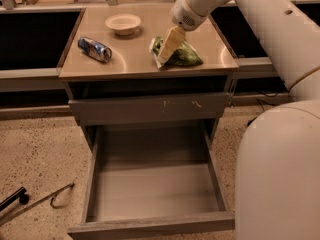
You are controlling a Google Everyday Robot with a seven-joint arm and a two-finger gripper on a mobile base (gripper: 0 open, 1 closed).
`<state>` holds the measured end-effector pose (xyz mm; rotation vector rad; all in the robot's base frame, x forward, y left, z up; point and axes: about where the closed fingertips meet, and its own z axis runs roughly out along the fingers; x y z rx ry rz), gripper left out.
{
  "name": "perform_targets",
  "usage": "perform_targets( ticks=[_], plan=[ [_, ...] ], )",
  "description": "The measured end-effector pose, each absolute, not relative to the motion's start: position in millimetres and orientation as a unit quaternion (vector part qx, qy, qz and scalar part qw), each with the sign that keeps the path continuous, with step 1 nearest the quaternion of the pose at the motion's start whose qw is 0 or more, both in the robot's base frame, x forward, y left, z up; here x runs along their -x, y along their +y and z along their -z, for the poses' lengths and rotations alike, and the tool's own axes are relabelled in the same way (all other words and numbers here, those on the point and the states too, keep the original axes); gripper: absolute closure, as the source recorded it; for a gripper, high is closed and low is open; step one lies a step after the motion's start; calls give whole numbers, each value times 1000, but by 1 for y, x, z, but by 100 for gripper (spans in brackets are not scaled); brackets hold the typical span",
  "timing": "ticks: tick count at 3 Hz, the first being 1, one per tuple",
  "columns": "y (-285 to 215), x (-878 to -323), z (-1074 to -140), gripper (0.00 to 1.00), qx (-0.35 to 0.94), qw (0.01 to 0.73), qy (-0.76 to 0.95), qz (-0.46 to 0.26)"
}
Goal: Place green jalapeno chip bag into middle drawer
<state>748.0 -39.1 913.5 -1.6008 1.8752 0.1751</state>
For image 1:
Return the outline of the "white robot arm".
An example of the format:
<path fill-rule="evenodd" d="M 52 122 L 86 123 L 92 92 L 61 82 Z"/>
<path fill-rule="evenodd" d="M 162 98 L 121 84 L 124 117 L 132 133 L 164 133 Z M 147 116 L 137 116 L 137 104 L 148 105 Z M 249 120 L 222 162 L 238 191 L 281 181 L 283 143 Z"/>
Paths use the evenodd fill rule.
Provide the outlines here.
<path fill-rule="evenodd" d="M 239 144 L 235 240 L 320 240 L 320 27 L 290 0 L 176 0 L 166 62 L 187 31 L 234 1 L 289 101 L 260 114 Z"/>

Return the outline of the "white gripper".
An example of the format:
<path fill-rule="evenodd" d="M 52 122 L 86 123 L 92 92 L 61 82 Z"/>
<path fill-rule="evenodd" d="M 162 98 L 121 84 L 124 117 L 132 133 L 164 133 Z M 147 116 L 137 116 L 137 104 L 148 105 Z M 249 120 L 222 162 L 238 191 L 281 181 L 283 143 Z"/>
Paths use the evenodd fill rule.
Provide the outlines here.
<path fill-rule="evenodd" d="M 177 26 L 168 30 L 158 53 L 161 60 L 168 60 L 184 41 L 185 31 L 196 30 L 206 16 L 192 9 L 187 0 L 177 0 L 171 9 L 171 19 Z"/>

